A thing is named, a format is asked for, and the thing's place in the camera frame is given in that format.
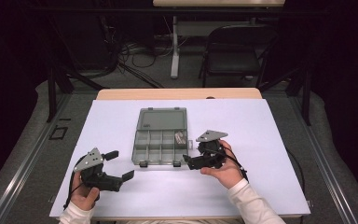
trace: black chair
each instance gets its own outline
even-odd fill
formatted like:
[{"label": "black chair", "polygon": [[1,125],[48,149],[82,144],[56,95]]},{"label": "black chair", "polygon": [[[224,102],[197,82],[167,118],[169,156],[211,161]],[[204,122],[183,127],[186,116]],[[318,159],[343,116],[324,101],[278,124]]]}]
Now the black chair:
[{"label": "black chair", "polygon": [[207,39],[199,78],[205,87],[206,77],[257,77],[258,88],[269,50],[278,35],[270,26],[229,25],[213,30]]}]

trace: table surface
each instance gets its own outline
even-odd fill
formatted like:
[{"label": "table surface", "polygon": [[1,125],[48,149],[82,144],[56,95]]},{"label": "table surface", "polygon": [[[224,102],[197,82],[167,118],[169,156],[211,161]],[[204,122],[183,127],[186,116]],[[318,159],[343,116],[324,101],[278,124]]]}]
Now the table surface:
[{"label": "table surface", "polygon": [[282,7],[284,0],[154,0],[155,7]]},{"label": "table surface", "polygon": [[[208,96],[216,99],[206,100]],[[103,170],[108,175],[121,176],[135,170],[135,176],[124,183],[120,192],[101,192],[94,219],[239,217],[241,214],[227,198],[227,190],[213,177],[187,166],[140,168],[132,163],[140,109],[177,106],[187,110],[189,140],[206,130],[228,133],[225,140],[248,170],[250,183],[280,216],[310,213],[269,106],[257,89],[132,89],[103,90],[98,94],[50,216],[58,217],[62,212],[77,160],[97,147],[101,153],[119,150],[118,158],[104,163]],[[195,147],[188,151],[191,157],[199,155]]]}]

